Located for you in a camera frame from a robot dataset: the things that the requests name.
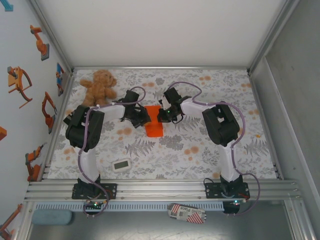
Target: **digital thermometer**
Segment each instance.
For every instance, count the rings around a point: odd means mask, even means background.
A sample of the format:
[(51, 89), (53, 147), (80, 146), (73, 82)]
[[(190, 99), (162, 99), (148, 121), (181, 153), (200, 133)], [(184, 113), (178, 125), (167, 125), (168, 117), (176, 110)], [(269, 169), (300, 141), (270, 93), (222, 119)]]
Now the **digital thermometer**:
[(126, 170), (131, 169), (131, 162), (129, 158), (121, 159), (118, 161), (114, 161), (112, 163), (112, 170), (115, 173), (124, 172)]

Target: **floral tablecloth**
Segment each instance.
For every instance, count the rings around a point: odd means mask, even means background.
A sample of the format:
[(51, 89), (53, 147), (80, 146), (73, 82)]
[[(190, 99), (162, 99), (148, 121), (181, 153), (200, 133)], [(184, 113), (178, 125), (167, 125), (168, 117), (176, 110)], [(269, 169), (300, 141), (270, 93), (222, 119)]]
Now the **floral tablecloth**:
[[(126, 90), (144, 87), (147, 95), (143, 106), (158, 105), (158, 99), (167, 87), (177, 81), (199, 86), (203, 93), (197, 99), (203, 102), (225, 101), (239, 107), (246, 121), (246, 133), (236, 146), (236, 164), (242, 172), (251, 172), (258, 178), (276, 178), (265, 134), (259, 117), (252, 88), (245, 70), (204, 69), (109, 69), (117, 79), (114, 90), (118, 99)], [(80, 79), (92, 80), (94, 70), (78, 70), (69, 97), (65, 115), (80, 105), (86, 89)], [(179, 84), (175, 88), (181, 96), (194, 96), (197, 89)], [(240, 116), (233, 111), (242, 126)], [(65, 137), (63, 123), (55, 146), (49, 179), (76, 179), (79, 168), (77, 154)], [(135, 129), (129, 121), (118, 119), (103, 125), (96, 147), (96, 162), (102, 179), (204, 179), (218, 178), (221, 171), (219, 152), (210, 141), (202, 119), (185, 116), (178, 124), (163, 123), (164, 136), (147, 137), (144, 127)], [(115, 173), (112, 162), (129, 158), (132, 168)]]

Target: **brown teddy bear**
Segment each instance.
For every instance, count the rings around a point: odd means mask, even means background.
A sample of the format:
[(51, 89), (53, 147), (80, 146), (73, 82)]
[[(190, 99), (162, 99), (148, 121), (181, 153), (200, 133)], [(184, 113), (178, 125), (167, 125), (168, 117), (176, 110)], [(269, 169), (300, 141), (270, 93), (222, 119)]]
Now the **brown teddy bear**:
[(93, 107), (99, 104), (102, 106), (108, 103), (106, 97), (115, 99), (117, 93), (110, 87), (113, 87), (116, 83), (117, 80), (111, 72), (105, 69), (98, 70), (93, 74), (93, 82), (81, 79), (80, 85), (87, 88), (82, 105)]

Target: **teddy bear head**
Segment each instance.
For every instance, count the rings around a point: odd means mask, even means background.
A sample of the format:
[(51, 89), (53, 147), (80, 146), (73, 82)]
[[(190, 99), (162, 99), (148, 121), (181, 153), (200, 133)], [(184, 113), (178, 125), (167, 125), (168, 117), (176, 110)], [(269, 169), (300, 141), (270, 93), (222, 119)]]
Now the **teddy bear head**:
[(108, 70), (100, 69), (93, 74), (93, 82), (101, 83), (106, 88), (108, 88), (116, 85), (117, 80), (113, 77), (111, 72), (109, 72)]

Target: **black mounting plate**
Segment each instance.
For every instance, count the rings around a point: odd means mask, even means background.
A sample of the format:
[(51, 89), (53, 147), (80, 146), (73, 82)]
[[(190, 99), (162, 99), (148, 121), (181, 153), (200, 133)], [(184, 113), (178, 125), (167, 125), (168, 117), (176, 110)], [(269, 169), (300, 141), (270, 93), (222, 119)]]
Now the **black mounting plate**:
[[(117, 184), (116, 183), (100, 183), (100, 186), (102, 186), (109, 197), (109, 200), (111, 199), (116, 199), (117, 197)], [(92, 195), (88, 195), (88, 194), (84, 194), (84, 192), (82, 191), (81, 185), (79, 183), (76, 183), (73, 186), (72, 189), (72, 199), (84, 199), (84, 200), (88, 200), (88, 199), (92, 199), (96, 196), (92, 196)], [(96, 198), (97, 200), (99, 199), (106, 199), (106, 195), (105, 194), (101, 194), (99, 197)]]
[(249, 199), (250, 193), (248, 184), (246, 182), (242, 182), (239, 188), (237, 189), (237, 193), (233, 196), (226, 196), (221, 189), (221, 182), (207, 182), (204, 184), (205, 187), (205, 195), (207, 199)]

